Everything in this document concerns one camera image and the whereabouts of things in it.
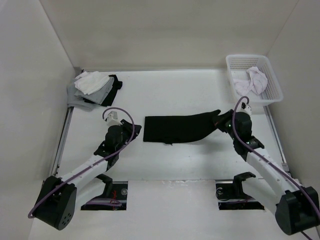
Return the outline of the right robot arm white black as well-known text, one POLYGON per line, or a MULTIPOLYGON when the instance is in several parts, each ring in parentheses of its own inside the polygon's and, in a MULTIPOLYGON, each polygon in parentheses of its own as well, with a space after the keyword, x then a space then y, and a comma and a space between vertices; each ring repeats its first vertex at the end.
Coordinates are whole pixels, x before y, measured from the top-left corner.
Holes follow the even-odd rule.
POLYGON ((268 209, 286 235, 319 226, 319 195, 313 187, 304 187, 272 160, 265 146, 252 134, 252 121, 245 112, 230 110, 212 118, 214 126, 227 133, 234 150, 261 176, 244 172, 235 175, 224 189, 226 199, 253 198, 268 209))

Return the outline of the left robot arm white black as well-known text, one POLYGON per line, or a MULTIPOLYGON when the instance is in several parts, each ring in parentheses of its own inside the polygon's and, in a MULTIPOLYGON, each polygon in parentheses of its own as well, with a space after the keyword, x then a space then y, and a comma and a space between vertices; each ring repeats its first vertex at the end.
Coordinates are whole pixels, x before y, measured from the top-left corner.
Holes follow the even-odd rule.
POLYGON ((120 152, 140 133, 141 125, 121 120, 107 129, 104 140, 93 155, 73 171, 48 177, 40 190, 29 218, 36 218, 61 231, 72 220, 76 208, 95 197, 112 195, 112 179, 106 176, 119 159, 120 152))

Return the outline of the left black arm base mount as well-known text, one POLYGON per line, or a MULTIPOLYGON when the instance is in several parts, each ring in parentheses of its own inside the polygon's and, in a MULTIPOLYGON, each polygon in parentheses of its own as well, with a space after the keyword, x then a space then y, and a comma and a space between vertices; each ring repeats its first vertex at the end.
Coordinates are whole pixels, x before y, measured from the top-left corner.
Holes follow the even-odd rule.
POLYGON ((105 174, 100 174, 95 179, 104 183, 103 192, 90 200, 89 203, 81 206, 80 209, 82 211, 125 211, 129 183, 127 181, 113 181, 105 174))

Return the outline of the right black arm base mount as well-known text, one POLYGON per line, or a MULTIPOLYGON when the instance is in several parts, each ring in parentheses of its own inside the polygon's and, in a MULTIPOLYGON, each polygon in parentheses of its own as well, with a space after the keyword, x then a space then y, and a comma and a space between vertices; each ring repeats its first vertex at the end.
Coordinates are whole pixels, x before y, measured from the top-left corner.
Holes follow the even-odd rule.
POLYGON ((242 183, 256 176, 251 172, 244 172, 233 177, 232 182, 218 181, 215 184, 215 196, 218 209, 221 211, 264 210, 265 207, 253 197, 244 193, 242 183))

